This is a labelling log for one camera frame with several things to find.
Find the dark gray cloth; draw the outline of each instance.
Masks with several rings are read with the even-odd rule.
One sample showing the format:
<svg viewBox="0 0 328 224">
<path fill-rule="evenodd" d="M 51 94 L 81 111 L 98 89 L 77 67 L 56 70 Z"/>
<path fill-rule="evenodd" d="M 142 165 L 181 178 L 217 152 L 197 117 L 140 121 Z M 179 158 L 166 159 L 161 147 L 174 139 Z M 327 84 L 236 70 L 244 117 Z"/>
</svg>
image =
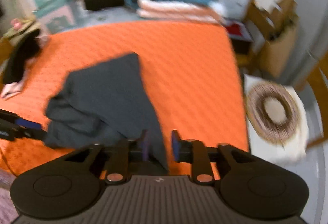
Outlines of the dark gray cloth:
<svg viewBox="0 0 328 224">
<path fill-rule="evenodd" d="M 114 145 L 148 129 L 151 154 L 168 168 L 160 124 L 142 85 L 135 53 L 71 72 L 50 99 L 52 120 L 44 142 L 50 147 Z"/>
</svg>

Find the orange tablecloth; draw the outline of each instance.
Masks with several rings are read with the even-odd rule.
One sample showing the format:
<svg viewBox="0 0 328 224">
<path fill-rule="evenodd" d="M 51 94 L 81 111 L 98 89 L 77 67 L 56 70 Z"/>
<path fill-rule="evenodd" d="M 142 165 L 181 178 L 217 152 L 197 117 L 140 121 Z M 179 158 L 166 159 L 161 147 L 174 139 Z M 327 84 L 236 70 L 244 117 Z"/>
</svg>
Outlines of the orange tablecloth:
<svg viewBox="0 0 328 224">
<path fill-rule="evenodd" d="M 24 91 L 1 100 L 0 108 L 47 127 L 48 100 L 61 89 L 70 71 L 128 52 L 140 56 L 144 87 L 162 127 L 172 173 L 189 173 L 186 164 L 173 162 L 173 129 L 183 139 L 198 139 L 207 146 L 228 142 L 247 150 L 236 61 L 225 29 L 217 25 L 139 21 L 52 35 Z M 31 139 L 0 140 L 0 147 L 17 174 L 71 151 L 52 150 Z M 7 169 L 2 158 L 0 167 Z"/>
</svg>

